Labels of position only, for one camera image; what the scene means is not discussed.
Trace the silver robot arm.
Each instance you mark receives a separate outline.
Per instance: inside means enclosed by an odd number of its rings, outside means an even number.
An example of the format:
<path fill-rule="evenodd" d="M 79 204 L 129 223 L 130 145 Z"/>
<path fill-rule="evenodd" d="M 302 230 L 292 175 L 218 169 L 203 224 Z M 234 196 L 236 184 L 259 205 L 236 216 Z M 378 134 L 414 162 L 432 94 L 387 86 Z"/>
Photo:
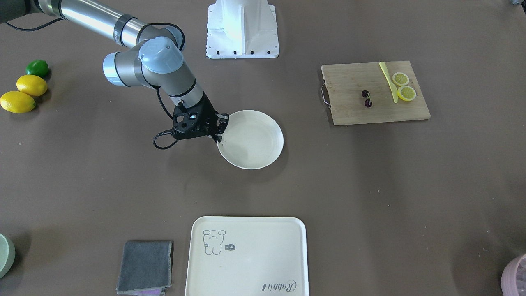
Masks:
<path fill-rule="evenodd" d="M 43 13 L 103 35 L 123 48 L 104 58 L 103 72 L 115 86 L 163 90 L 174 103 L 173 126 L 159 136 L 176 142 L 210 137 L 220 143 L 229 122 L 218 113 L 186 64 L 182 30 L 171 23 L 146 23 L 96 0 L 2 0 L 1 23 Z"/>

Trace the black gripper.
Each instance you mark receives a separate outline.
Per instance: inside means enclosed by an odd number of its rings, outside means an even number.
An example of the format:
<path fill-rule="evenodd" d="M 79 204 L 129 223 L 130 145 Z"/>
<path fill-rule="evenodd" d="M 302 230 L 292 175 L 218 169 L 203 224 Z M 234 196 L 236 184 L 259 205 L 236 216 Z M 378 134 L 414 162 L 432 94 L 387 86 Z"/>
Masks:
<path fill-rule="evenodd" d="M 186 108 L 182 104 L 175 106 L 171 136 L 176 140 L 209 136 L 215 143 L 221 143 L 228 123 L 229 114 L 217 113 L 207 95 L 203 94 L 199 103 L 193 107 Z"/>

